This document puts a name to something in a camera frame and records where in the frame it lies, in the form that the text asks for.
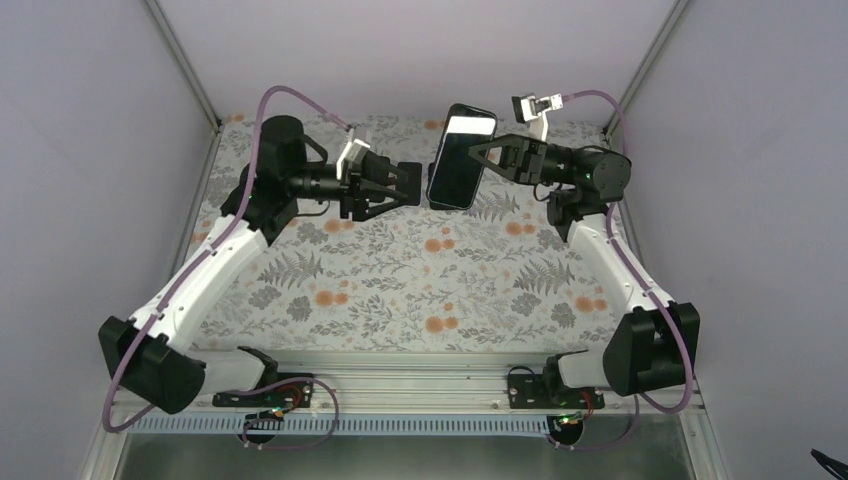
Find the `teal phone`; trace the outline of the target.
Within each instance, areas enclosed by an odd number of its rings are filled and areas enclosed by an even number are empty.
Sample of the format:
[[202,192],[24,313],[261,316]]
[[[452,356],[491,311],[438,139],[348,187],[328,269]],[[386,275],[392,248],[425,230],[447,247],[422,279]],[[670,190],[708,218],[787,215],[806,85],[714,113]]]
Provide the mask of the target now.
[[497,116],[455,103],[449,110],[435,160],[428,167],[426,198],[434,210],[468,210],[474,203],[484,167],[469,148],[494,138]]

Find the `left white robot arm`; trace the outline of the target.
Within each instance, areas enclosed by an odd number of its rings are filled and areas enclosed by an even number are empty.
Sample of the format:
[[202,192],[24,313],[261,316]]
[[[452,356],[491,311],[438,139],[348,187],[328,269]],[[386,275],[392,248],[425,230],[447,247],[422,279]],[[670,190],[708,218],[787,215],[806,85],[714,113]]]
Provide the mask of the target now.
[[211,308],[298,216],[299,200],[336,202],[340,217],[353,222],[420,202],[421,164],[393,164],[355,130],[331,163],[299,119],[277,115],[259,127],[256,161],[242,171],[209,236],[152,300],[127,320],[108,318],[98,332],[117,385],[168,414],[201,395],[239,391],[255,405],[276,396],[278,364],[268,355],[192,345]]

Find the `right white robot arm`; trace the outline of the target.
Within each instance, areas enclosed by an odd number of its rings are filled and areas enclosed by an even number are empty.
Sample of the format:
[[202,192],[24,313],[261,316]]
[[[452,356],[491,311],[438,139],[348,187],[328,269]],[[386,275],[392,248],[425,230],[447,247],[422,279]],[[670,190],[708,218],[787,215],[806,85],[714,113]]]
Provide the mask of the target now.
[[700,315],[673,299],[641,265],[614,225],[631,177],[630,160],[600,146],[569,148],[509,134],[469,147],[468,156],[520,185],[551,187],[547,220],[608,296],[620,321],[602,349],[560,354],[545,367],[544,399],[565,407],[582,387],[626,397],[680,386],[676,413],[695,391]]

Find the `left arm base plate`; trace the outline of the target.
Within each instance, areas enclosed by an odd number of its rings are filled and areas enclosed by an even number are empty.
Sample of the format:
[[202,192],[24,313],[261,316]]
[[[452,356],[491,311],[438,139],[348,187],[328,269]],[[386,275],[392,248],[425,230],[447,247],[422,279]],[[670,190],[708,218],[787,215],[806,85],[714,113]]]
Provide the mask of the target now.
[[277,372],[270,380],[264,380],[257,393],[217,393],[212,405],[218,408],[258,408],[260,410],[290,410],[308,408],[314,388],[311,373]]

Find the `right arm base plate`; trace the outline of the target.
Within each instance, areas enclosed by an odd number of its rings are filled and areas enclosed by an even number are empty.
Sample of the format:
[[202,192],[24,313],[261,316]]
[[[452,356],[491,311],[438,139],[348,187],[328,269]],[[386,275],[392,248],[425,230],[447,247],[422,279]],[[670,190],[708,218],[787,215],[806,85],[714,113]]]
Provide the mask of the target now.
[[549,386],[541,374],[527,369],[510,370],[506,383],[509,405],[515,410],[600,410],[606,406],[600,390]]

